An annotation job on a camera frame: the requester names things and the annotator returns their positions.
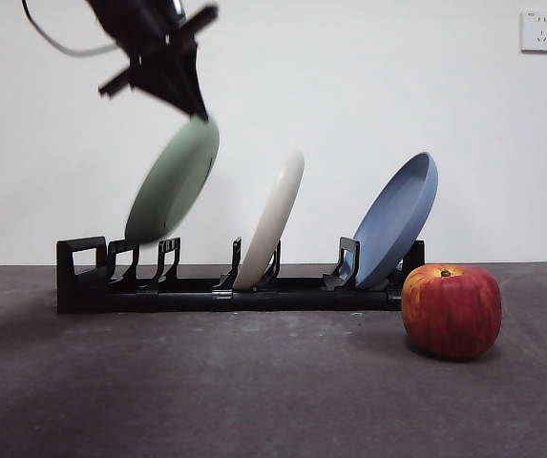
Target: rack base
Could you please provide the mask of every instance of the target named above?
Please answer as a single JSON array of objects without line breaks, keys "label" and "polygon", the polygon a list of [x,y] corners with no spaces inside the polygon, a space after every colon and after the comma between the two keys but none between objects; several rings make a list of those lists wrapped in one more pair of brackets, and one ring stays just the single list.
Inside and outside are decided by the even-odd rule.
[{"label": "rack base", "polygon": [[[339,259],[321,277],[279,277],[281,244],[258,285],[250,291],[234,291],[239,270],[241,239],[233,242],[233,262],[221,278],[179,278],[179,239],[163,240],[158,245],[157,272],[152,278],[137,276],[139,246],[126,240],[103,237],[62,240],[57,249],[57,312],[174,312],[174,311],[283,311],[283,310],[400,310],[402,286],[411,270],[424,264],[424,242],[417,240],[402,264],[379,287],[355,287],[360,259],[360,244],[341,238]],[[95,249],[95,266],[76,273],[76,251]],[[116,255],[133,251],[133,262],[116,277]],[[165,255],[174,253],[171,265]],[[346,253],[353,262],[348,276],[339,275]]]}]

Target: white wall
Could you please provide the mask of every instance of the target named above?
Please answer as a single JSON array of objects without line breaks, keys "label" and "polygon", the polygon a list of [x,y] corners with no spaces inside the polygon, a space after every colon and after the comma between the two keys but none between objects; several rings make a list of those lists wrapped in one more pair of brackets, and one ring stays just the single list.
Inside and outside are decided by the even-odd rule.
[{"label": "white wall", "polygon": [[[30,4],[68,45],[107,41],[83,0]],[[183,261],[228,262],[231,240],[249,241],[291,140],[306,167],[283,262],[334,261],[339,236],[421,151],[439,169],[428,261],[547,260],[547,55],[518,50],[519,12],[547,1],[220,7],[199,71],[221,149],[175,232]],[[99,99],[124,64],[121,52],[57,52],[18,0],[0,0],[0,264],[54,263],[58,239],[122,238],[140,182],[186,121],[139,92]]]}]

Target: apple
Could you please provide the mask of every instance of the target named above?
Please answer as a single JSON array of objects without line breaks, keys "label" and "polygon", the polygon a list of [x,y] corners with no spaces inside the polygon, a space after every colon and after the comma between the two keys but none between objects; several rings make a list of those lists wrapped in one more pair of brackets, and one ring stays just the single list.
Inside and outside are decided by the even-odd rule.
[{"label": "apple", "polygon": [[500,288],[480,267],[422,265],[405,280],[402,315],[407,333],[421,348],[442,358],[475,358],[500,331]]}]

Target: concrete floor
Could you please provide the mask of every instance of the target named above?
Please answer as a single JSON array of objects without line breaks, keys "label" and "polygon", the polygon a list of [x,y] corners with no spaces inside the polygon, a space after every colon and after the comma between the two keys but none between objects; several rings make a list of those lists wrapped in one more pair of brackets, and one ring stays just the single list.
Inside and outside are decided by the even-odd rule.
[{"label": "concrete floor", "polygon": [[52,267],[0,267],[0,457],[547,457],[547,263],[486,267],[471,363],[398,312],[59,316]]}]

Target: wall socket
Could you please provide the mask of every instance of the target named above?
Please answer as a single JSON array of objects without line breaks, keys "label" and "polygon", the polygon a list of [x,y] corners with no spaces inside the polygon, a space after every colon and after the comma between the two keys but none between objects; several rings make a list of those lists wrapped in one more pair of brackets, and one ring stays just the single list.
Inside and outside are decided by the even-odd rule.
[{"label": "wall socket", "polygon": [[547,52],[547,10],[521,13],[521,50]]}]

